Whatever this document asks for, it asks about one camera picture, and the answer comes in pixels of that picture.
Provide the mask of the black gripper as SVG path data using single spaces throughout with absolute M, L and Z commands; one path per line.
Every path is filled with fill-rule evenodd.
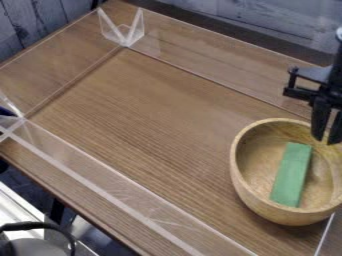
M 292 67 L 289 69 L 289 82 L 284 88 L 284 95 L 306 101 L 313 105 L 312 134 L 321 141 L 328 126 L 332 107 L 342 109 L 342 26 L 336 31 L 338 49 L 333 63 L 325 67 Z M 297 85 L 297 79 L 314 82 L 317 89 L 309 89 Z M 337 113 L 330 129 L 328 144 L 342 142 L 342 111 Z

